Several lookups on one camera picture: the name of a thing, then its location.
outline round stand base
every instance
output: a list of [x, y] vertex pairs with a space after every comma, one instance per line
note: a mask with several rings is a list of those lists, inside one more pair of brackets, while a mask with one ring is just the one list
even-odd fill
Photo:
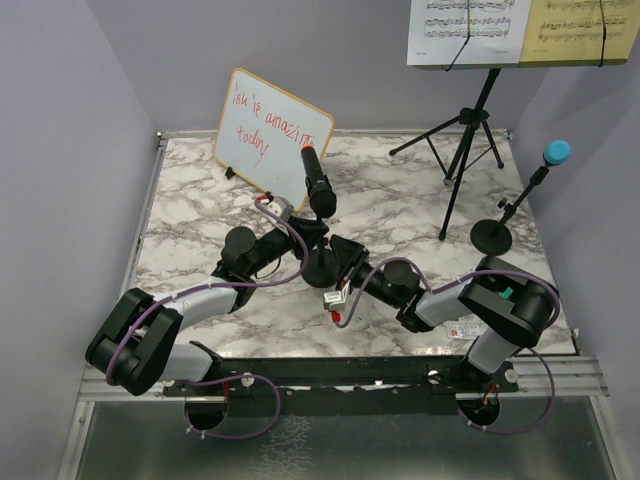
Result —
[[480, 220], [471, 229], [471, 243], [485, 255], [502, 255], [511, 248], [513, 239], [509, 229], [497, 220]]
[[338, 262], [328, 248], [314, 248], [309, 252], [309, 264], [302, 278], [315, 288], [329, 288], [338, 280]]

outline microphone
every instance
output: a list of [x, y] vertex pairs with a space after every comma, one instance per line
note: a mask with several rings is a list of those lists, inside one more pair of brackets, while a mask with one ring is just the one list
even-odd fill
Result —
[[542, 158], [546, 167], [561, 165], [571, 156], [571, 145], [564, 140], [554, 140], [544, 149]]
[[336, 213], [338, 199], [333, 193], [329, 179], [322, 172], [316, 150], [312, 145], [305, 145], [300, 152], [304, 173], [309, 206], [318, 218], [330, 218]]

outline black metal bar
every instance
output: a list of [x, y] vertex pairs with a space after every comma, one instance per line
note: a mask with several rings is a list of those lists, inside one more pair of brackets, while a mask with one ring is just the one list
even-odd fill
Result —
[[466, 136], [467, 136], [467, 132], [469, 132], [470, 130], [473, 130], [473, 128], [469, 125], [467, 125], [467, 128], [465, 128], [464, 130], [464, 134], [462, 135], [462, 138], [460, 139], [460, 143], [458, 144], [458, 148], [456, 149], [456, 153], [453, 155], [453, 159], [451, 160], [451, 164], [449, 165], [449, 169], [447, 170], [447, 173], [444, 177], [445, 180], [445, 184], [449, 184], [448, 182], [451, 181], [451, 179], [453, 178], [453, 174], [456, 173], [456, 169], [458, 168], [458, 162], [460, 162], [460, 158], [462, 157], [464, 151], [467, 148], [467, 144], [466, 144]]
[[474, 107], [476, 113], [480, 113], [484, 109], [484, 104], [487, 103], [487, 99], [489, 98], [489, 94], [491, 93], [493, 84], [496, 83], [496, 78], [498, 78], [498, 75], [500, 75], [499, 68], [489, 69], [489, 75], [487, 75], [487, 79], [484, 82], [482, 91], [480, 92], [480, 96], [478, 97], [478, 101], [476, 102], [476, 106]]
[[489, 124], [487, 123], [486, 120], [482, 121], [482, 128], [484, 128], [484, 133], [487, 135], [487, 139], [489, 139], [489, 146], [491, 150], [493, 150], [493, 154], [496, 157], [496, 161], [498, 162], [498, 168], [504, 168], [504, 163], [502, 162], [502, 158], [500, 158], [500, 154], [498, 153], [498, 147], [496, 146], [496, 142], [493, 140], [491, 129], [489, 128]]
[[458, 176], [456, 177], [456, 183], [453, 186], [453, 192], [451, 192], [449, 206], [447, 207], [447, 214], [445, 215], [444, 222], [442, 223], [442, 230], [440, 230], [440, 234], [438, 235], [438, 238], [440, 240], [444, 240], [447, 236], [447, 227], [449, 226], [449, 220], [451, 219], [453, 206], [456, 203], [456, 197], [458, 196], [458, 190], [460, 189], [460, 182], [462, 182], [464, 167], [467, 163], [467, 159], [469, 158], [469, 151], [471, 150], [471, 143], [473, 143], [473, 135], [475, 131], [476, 129], [471, 125], [467, 125], [467, 128], [464, 131], [464, 135], [462, 136], [462, 140], [460, 141], [460, 146], [464, 145], [464, 153], [462, 154], [462, 159], [460, 160], [460, 171], [458, 173]]
[[[246, 372], [271, 379], [279, 388], [374, 385], [425, 385], [431, 393], [475, 393], [481, 385], [470, 381], [461, 370], [462, 355], [408, 357], [338, 357], [338, 358], [226, 358], [210, 370], [204, 380], [239, 375]], [[505, 362], [493, 379], [504, 392], [518, 390], [516, 383], [505, 380], [506, 370], [513, 368]], [[254, 387], [262, 386], [255, 382]], [[232, 396], [251, 395], [252, 388], [234, 382]], [[177, 381], [164, 389], [167, 397], [202, 397], [217, 394], [221, 386], [197, 387]]]
[[398, 148], [394, 148], [392, 150], [389, 150], [389, 155], [391, 155], [392, 157], [400, 152], [401, 150], [404, 150], [405, 148], [410, 147], [411, 145], [414, 145], [416, 143], [418, 143], [420, 140], [425, 139], [427, 137], [429, 137], [430, 135], [434, 135], [436, 133], [438, 133], [440, 130], [444, 130], [447, 127], [450, 127], [451, 125], [453, 125], [454, 123], [456, 123], [458, 120], [460, 119], [460, 116], [458, 115], [455, 118], [452, 118], [449, 121], [444, 122], [442, 125], [438, 125], [436, 128], [432, 128], [431, 130], [429, 130], [428, 132], [423, 133], [422, 135], [409, 140], [407, 143], [400, 145]]
[[431, 141], [431, 138], [427, 137], [427, 142], [429, 142], [429, 146], [431, 147], [431, 150], [433, 151], [433, 154], [436, 156], [436, 160], [438, 162], [438, 165], [440, 165], [440, 169], [442, 170], [442, 173], [444, 173], [446, 175], [447, 174], [447, 169], [444, 167], [444, 163], [442, 163], [442, 160], [440, 159], [440, 155], [438, 155], [436, 147], [433, 145], [433, 142]]
[[522, 193], [516, 199], [516, 201], [513, 202], [512, 205], [507, 204], [505, 206], [504, 215], [502, 215], [502, 218], [500, 219], [500, 221], [496, 224], [496, 226], [491, 231], [491, 235], [498, 234], [500, 229], [509, 221], [509, 219], [511, 219], [511, 217], [515, 215], [516, 211], [518, 210], [518, 207], [524, 201], [524, 199], [527, 198], [527, 195], [531, 193], [531, 190], [533, 190], [533, 188], [536, 185], [540, 185], [542, 183], [542, 180], [544, 180], [544, 178], [547, 176], [547, 173], [549, 173], [549, 168], [546, 165], [536, 170], [536, 172], [531, 176], [531, 179], [529, 180], [529, 185], [527, 185], [527, 188], [525, 188], [522, 191]]

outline white sticker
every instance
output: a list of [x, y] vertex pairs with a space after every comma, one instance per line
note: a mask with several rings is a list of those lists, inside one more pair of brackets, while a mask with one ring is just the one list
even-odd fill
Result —
[[487, 328], [489, 328], [487, 324], [481, 322], [447, 322], [447, 337], [457, 340], [474, 340], [482, 335]]

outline white marble surface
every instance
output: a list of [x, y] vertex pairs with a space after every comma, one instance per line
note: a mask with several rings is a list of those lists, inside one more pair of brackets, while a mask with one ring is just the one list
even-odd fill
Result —
[[[505, 162], [499, 170], [491, 153], [465, 173], [444, 242], [437, 238], [450, 187], [426, 142], [395, 157], [389, 149], [412, 136], [336, 136], [323, 161], [338, 195], [338, 211], [327, 223], [331, 233], [365, 244], [371, 263], [407, 256], [422, 267], [432, 286], [473, 270], [482, 254], [469, 241], [473, 224], [499, 218], [496, 204], [515, 199], [522, 190], [506, 140], [496, 139]], [[451, 160], [459, 135], [434, 138], [441, 158]], [[471, 158], [487, 147], [474, 142]], [[226, 233], [238, 225], [258, 236], [269, 228], [253, 207], [258, 190], [235, 177], [212, 158], [212, 139], [169, 142], [135, 284], [149, 292], [181, 289], [203, 280], [215, 268]], [[510, 222], [513, 248], [503, 258], [551, 279], [533, 217], [525, 205]], [[298, 267], [283, 258], [273, 279]], [[182, 332], [181, 343], [198, 340], [228, 357], [444, 355], [463, 353], [469, 341], [449, 339], [444, 326], [413, 334], [395, 320], [396, 312], [363, 296], [351, 325], [337, 329], [322, 308], [322, 292], [302, 279], [276, 288], [258, 289], [233, 314], [205, 320]], [[544, 353], [573, 353], [564, 315], [540, 341]]]

